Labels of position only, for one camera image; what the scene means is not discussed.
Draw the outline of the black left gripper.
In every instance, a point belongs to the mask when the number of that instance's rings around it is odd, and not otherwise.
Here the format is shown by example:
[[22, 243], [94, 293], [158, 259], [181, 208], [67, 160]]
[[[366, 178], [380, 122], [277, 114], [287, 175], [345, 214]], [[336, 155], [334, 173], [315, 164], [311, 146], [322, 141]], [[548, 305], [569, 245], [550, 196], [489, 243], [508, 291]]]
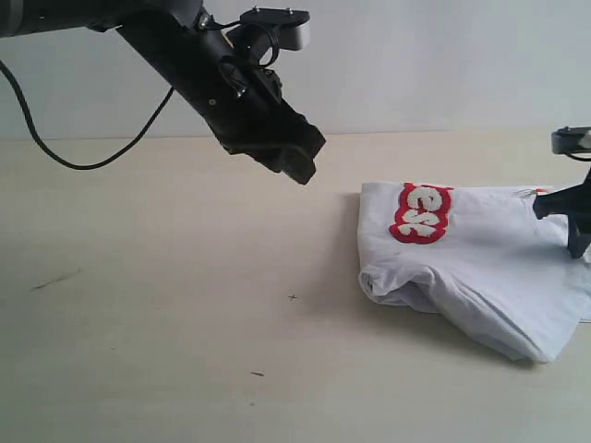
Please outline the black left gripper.
[[283, 100], [275, 78], [238, 55], [220, 31], [186, 30], [184, 40], [190, 51], [184, 98], [223, 147], [306, 185], [326, 144], [320, 130]]

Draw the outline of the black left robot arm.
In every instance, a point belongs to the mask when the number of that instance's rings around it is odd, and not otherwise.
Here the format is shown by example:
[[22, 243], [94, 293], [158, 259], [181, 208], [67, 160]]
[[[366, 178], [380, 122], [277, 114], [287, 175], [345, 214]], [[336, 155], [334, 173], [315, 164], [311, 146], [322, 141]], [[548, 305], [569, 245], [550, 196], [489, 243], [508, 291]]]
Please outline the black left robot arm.
[[253, 7], [221, 24], [200, 1], [4, 1], [10, 38], [87, 28], [117, 33], [205, 120], [231, 155], [244, 154], [300, 185], [326, 140], [284, 99], [272, 69], [309, 42], [310, 14]]

